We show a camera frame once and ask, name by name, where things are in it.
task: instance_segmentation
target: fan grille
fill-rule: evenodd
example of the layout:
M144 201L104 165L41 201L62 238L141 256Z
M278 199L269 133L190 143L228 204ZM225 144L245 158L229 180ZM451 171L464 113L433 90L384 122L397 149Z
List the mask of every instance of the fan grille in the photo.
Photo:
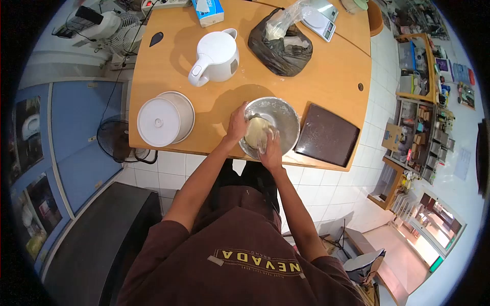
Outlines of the fan grille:
M129 123L122 116L110 117L98 127L97 141L100 148L118 163L134 163L144 160L149 149L129 146Z
M102 48L111 53L132 52L138 45L135 43L131 47L141 21L137 16L128 13L121 13L119 17L121 18L121 24L118 30L111 37L103 40ZM141 36L143 31L143 29L140 29L138 36Z

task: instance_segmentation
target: black fan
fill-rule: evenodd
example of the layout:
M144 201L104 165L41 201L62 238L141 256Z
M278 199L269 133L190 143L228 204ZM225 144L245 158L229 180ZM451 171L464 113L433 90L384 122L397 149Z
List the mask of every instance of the black fan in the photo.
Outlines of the black fan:
M143 162L154 164L158 157L155 151L155 159L146 161L150 153L149 149L132 148L129 146L129 123L121 115L112 116L104 120L97 130L97 141L100 148L118 163Z

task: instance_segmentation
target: brown t-shirt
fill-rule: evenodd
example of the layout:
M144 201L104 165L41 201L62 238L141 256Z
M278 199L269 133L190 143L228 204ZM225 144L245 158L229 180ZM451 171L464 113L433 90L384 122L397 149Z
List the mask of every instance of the brown t-shirt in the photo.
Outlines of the brown t-shirt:
M338 259L306 261L276 213L258 213L268 207L261 193L229 186L225 199L235 204L201 218L192 235L174 221L151 227L118 305L364 305Z

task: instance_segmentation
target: brown tray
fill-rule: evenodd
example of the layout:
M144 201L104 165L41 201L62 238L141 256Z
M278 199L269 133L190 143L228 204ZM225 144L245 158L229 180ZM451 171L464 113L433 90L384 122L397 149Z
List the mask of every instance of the brown tray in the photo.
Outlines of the brown tray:
M294 151L346 167L360 131L352 123L312 103Z

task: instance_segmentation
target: blue cabinet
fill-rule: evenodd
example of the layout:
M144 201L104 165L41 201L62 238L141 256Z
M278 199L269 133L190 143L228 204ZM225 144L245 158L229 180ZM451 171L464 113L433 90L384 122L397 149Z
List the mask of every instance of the blue cabinet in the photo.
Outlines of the blue cabinet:
M58 163L91 144L89 138L97 134L106 106L104 118L121 113L122 89L120 82L115 88L114 82L53 83L51 130Z
M17 91L7 121L12 216L37 273L70 220L52 169L48 98L49 84Z
M103 183L121 169L98 146L97 141L58 163L63 189L75 215Z
M106 107L104 118L121 113L122 89L121 82L69 81L17 92L7 120L6 172L14 224L37 273L71 212L79 213L121 169L89 138L97 134Z

